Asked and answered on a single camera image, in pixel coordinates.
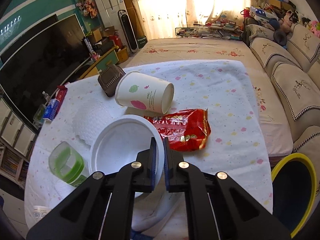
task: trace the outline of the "beige cushion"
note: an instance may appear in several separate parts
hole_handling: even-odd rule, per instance
[[[320,90],[308,74],[287,63],[277,62],[271,76],[295,142],[312,125],[320,126]]]
[[[311,66],[310,70],[308,71],[309,77],[312,79],[312,81],[317,85],[317,87],[320,89],[320,62],[319,59],[314,62],[314,64]]]
[[[269,77],[271,77],[275,63],[278,61],[294,64],[300,68],[299,63],[289,52],[268,39],[255,38],[250,45],[250,49]]]
[[[253,41],[254,38],[257,38],[257,37],[266,38],[268,40],[273,41],[274,31],[267,29],[263,26],[250,24],[250,25],[247,25],[247,31],[251,32],[251,36],[249,37],[250,43]]]
[[[304,72],[308,72],[319,55],[320,39],[300,24],[292,25],[287,51],[295,57]]]
[[[317,186],[320,185],[320,127],[308,127],[293,144],[293,152],[306,155],[316,170]]]

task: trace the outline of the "white curtain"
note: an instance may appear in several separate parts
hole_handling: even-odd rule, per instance
[[[137,0],[149,40],[174,38],[175,28],[205,24],[221,15],[242,24],[240,12],[251,5],[264,6],[265,0]]]

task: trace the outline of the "polka dot tablecloth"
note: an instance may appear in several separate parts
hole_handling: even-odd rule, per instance
[[[201,151],[185,154],[185,161],[198,166],[203,172],[227,172],[272,212],[268,154],[257,118],[255,94],[241,62],[173,61],[124,70],[126,73],[135,70],[172,82],[175,94],[169,113],[183,109],[208,109],[212,132],[207,145]],[[155,116],[155,113],[117,105],[114,98],[105,95],[98,84],[97,76],[68,84],[67,87],[68,92],[59,113],[52,123],[46,122],[42,127],[31,156],[25,190],[25,213],[29,227],[35,224],[32,216],[34,205],[54,208],[64,197],[55,187],[59,179],[51,174],[48,167],[48,157],[52,150],[61,141],[67,141],[90,162],[90,146],[72,130],[72,119],[81,105],[94,98],[107,106],[113,118],[124,114]],[[182,205],[156,239],[186,237],[187,220],[183,214],[185,208]]]

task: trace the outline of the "pink stuffed toy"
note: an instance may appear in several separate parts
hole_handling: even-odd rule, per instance
[[[289,33],[290,32],[290,27],[292,25],[292,21],[290,20],[290,17],[292,15],[292,11],[287,11],[285,13],[284,18],[282,18],[281,20],[279,20],[279,24],[280,24],[280,30],[282,30],[285,33]]]
[[[320,31],[317,30],[318,22],[317,21],[312,21],[311,22],[311,26],[312,27],[310,28],[310,31],[313,32],[315,34],[315,36],[320,38]]]

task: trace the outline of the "teal wall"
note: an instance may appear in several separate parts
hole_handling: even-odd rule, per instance
[[[27,1],[28,0],[12,0],[7,10],[5,11],[4,16],[14,10],[17,6]],[[20,8],[0,24],[0,31],[2,30],[3,34],[4,30],[8,30],[8,25],[10,31],[7,31],[6,35],[1,35],[0,33],[0,51],[4,49],[15,37],[19,37],[21,33],[29,28],[32,24],[68,6],[71,6],[70,8],[68,8],[68,11],[58,15],[59,20],[75,13],[78,17],[80,25],[84,28],[84,32],[89,31],[86,30],[84,21],[90,24],[90,28],[99,26],[100,23],[97,18],[91,19],[91,17],[84,17],[77,7],[72,8],[72,5],[75,6],[77,1],[78,0],[35,0],[27,4],[23,8]]]

